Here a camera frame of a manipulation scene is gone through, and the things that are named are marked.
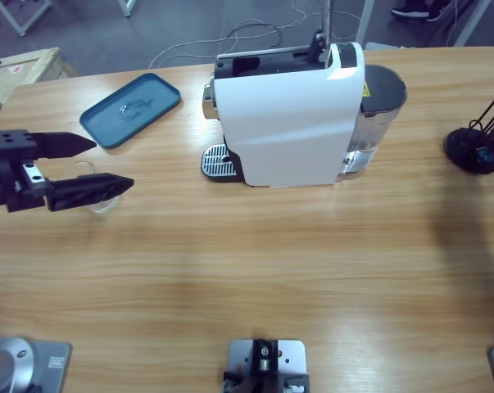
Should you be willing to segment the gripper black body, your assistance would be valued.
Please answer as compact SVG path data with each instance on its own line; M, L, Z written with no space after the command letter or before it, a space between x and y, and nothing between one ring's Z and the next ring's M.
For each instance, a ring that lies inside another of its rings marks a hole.
M35 161L38 157L0 158L0 206L17 212L49 204L54 191Z

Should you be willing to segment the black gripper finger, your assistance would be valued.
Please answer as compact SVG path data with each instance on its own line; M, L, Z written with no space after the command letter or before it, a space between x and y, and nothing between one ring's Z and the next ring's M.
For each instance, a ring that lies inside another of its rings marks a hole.
M0 160L68 158L96 146L94 141L70 132L30 133L26 129L0 131Z
M51 212L109 201L122 195L134 185L132 178L100 173L77 178L50 181L46 201Z

